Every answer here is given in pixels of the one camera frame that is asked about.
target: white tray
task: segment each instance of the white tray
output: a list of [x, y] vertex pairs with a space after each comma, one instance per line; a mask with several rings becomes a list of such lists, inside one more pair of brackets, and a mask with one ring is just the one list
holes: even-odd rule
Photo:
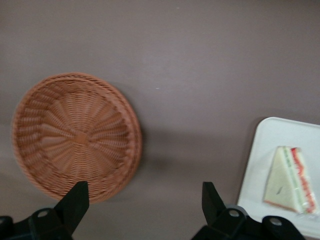
[[320, 125], [269, 117], [256, 129], [238, 205], [254, 220], [276, 215], [290, 220], [299, 231], [320, 239], [320, 217], [312, 218], [263, 202], [265, 186], [278, 146], [300, 147], [310, 176], [310, 184], [320, 204]]

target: bread slice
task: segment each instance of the bread slice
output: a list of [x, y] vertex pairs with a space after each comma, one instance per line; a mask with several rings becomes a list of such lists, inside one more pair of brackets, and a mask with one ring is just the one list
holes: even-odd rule
[[264, 202], [297, 213], [316, 213], [319, 207], [307, 176], [301, 149], [279, 146], [266, 184]]

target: wicker basket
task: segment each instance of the wicker basket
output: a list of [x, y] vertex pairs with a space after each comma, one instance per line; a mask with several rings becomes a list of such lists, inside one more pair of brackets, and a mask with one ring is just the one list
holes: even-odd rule
[[142, 136], [124, 96], [84, 73], [51, 76], [17, 107], [12, 140], [29, 180], [60, 200], [78, 181], [88, 181], [90, 203], [118, 193], [140, 161]]

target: woven pattern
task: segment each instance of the woven pattern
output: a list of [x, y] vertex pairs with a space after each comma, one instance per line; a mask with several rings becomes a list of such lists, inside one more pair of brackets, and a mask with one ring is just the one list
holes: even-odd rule
[[88, 181], [90, 203], [118, 193], [140, 161], [142, 136], [128, 101], [113, 86], [84, 73], [51, 76], [20, 102], [12, 140], [29, 180], [60, 200]]

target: green filling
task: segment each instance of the green filling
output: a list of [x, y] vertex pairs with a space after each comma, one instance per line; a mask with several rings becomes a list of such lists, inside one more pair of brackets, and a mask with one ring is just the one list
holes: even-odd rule
[[287, 148], [284, 147], [284, 156], [285, 156], [285, 161], [288, 165], [288, 168], [289, 168], [289, 173], [290, 173], [290, 177], [291, 179], [293, 180], [293, 186], [294, 186], [294, 192], [295, 192], [295, 195], [297, 196], [298, 198], [298, 202], [300, 204], [300, 206], [303, 208], [304, 204], [303, 204], [303, 200], [302, 200], [302, 197], [301, 197], [301, 194], [299, 193], [299, 189], [300, 187], [298, 186], [298, 183], [297, 183], [297, 180], [295, 178], [295, 173], [293, 171], [293, 168], [292, 168], [292, 164], [290, 162], [290, 158], [289, 158], [289, 155], [288, 155], [288, 151], [287, 151]]

